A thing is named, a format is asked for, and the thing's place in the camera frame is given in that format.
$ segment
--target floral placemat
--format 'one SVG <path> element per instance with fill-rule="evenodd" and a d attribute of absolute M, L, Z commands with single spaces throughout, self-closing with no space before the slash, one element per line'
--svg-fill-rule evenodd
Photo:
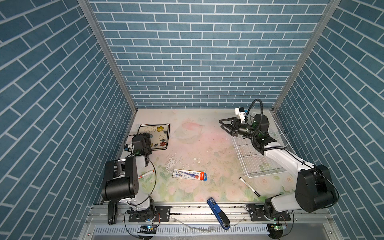
<path fill-rule="evenodd" d="M 165 150 L 168 147 L 169 130 L 170 124 L 141 124 L 137 133 L 149 133 L 152 150 Z"/>

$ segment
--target white wire rack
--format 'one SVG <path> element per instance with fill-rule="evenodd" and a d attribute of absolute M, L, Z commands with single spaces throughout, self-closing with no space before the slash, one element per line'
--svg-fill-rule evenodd
<path fill-rule="evenodd" d="M 254 116 L 258 113 L 260 113 L 260 111 L 251 112 L 250 115 Z M 282 146 L 286 147 L 287 150 L 295 153 L 271 113 L 268 110 L 265 110 L 263 114 L 269 121 L 269 135 L 276 139 Z M 251 122 L 251 119 L 253 121 L 253 118 L 248 116 L 248 122 Z M 286 170 L 278 163 L 255 150 L 250 139 L 244 139 L 241 135 L 239 135 L 237 137 L 232 137 L 232 142 L 236 149 L 241 166 L 243 167 L 244 174 L 248 177 L 258 177 L 279 172 L 286 172 Z"/>

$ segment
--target brick wallpaper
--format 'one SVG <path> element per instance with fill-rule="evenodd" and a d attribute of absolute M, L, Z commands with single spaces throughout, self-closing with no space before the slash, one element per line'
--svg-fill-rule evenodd
<path fill-rule="evenodd" d="M 0 239 L 73 239 L 131 110 L 76 0 L 0 1 Z"/>
<path fill-rule="evenodd" d="M 328 0 L 90 2 L 139 108 L 268 108 Z"/>
<path fill-rule="evenodd" d="M 344 239 L 384 239 L 383 12 L 342 0 L 278 109 L 299 156 L 332 169 Z"/>

